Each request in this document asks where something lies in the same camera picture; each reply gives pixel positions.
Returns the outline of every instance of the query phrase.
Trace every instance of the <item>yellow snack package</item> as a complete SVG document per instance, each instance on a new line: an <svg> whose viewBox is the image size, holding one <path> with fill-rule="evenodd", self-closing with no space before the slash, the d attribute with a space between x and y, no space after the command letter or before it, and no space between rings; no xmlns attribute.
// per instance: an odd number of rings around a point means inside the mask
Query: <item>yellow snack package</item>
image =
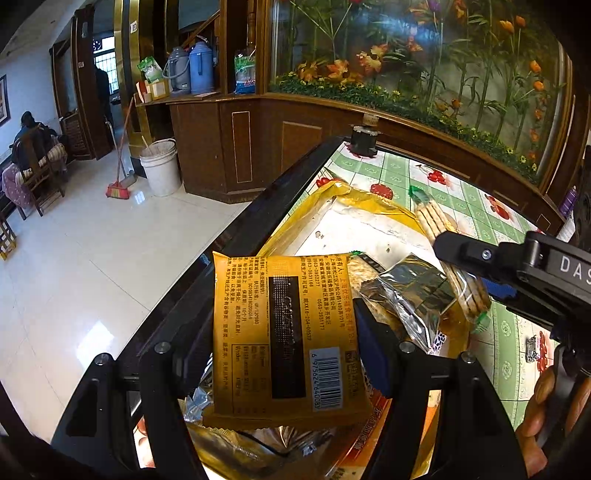
<svg viewBox="0 0 591 480"><path fill-rule="evenodd" d="M214 253L213 398L203 425L317 430L366 420L346 255Z"/></svg>

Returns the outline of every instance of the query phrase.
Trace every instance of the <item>picture frame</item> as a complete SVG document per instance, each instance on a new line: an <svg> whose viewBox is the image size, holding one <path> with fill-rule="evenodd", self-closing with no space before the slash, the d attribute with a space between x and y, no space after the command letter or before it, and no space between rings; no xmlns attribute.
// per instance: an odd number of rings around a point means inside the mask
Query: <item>picture frame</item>
<svg viewBox="0 0 591 480"><path fill-rule="evenodd" d="M0 77L0 127L10 120L10 108L8 106L8 87L6 75Z"/></svg>

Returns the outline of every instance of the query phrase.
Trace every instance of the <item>wooden chair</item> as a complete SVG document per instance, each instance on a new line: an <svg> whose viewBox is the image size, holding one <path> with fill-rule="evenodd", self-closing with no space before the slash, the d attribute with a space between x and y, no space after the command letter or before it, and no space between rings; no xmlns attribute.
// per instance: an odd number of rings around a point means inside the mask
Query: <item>wooden chair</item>
<svg viewBox="0 0 591 480"><path fill-rule="evenodd" d="M17 237L8 225L8 220L0 210L0 258L6 260L8 254L17 247Z"/></svg>
<svg viewBox="0 0 591 480"><path fill-rule="evenodd" d="M50 198L55 192L60 192L61 196L64 196L64 190L61 186L61 180L57 175L56 169L51 165L49 160L43 166L39 165L39 160L47 156L48 150L45 147L43 141L43 134L39 125L32 128L19 138L14 144L14 150L18 152L18 155L23 155L27 159L29 168L33 171L33 174L27 178L22 184L23 187L31 192L35 208L39 212L40 216L43 216L41 206L43 203ZM21 169L22 178L25 178L25 170ZM39 197L35 195L35 191L39 190L41 186L45 186L47 183L51 185L51 189L45 190ZM19 207L19 213L23 220L26 220L25 213Z"/></svg>

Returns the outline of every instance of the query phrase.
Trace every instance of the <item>blue thermos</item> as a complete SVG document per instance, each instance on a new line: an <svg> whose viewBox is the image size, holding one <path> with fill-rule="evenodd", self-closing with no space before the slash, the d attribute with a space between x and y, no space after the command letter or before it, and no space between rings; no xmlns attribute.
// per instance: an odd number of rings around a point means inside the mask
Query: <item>blue thermos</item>
<svg viewBox="0 0 591 480"><path fill-rule="evenodd" d="M213 88L213 50L204 41L198 42L189 54L191 93L209 93Z"/></svg>
<svg viewBox="0 0 591 480"><path fill-rule="evenodd" d="M191 91L189 64L189 54L181 47L174 47L162 73L162 77L170 79L173 88L171 95L188 95Z"/></svg>

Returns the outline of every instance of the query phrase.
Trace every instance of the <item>human hand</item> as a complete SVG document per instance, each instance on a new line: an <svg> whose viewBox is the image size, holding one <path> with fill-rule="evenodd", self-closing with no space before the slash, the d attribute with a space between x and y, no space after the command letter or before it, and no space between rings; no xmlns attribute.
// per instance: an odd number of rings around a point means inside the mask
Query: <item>human hand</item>
<svg viewBox="0 0 591 480"><path fill-rule="evenodd" d="M545 402L554 390L554 371L547 369L540 375L535 384L533 397L530 398L525 408L525 417L521 425L515 431L517 441L521 448L521 454L525 461L527 476L531 477L542 470L548 463L546 455L537 445L535 436L538 435L545 420ZM569 413L564 425L565 434L568 435L577 422L583 407L587 403L591 393L591 378L586 378L575 393Z"/></svg>

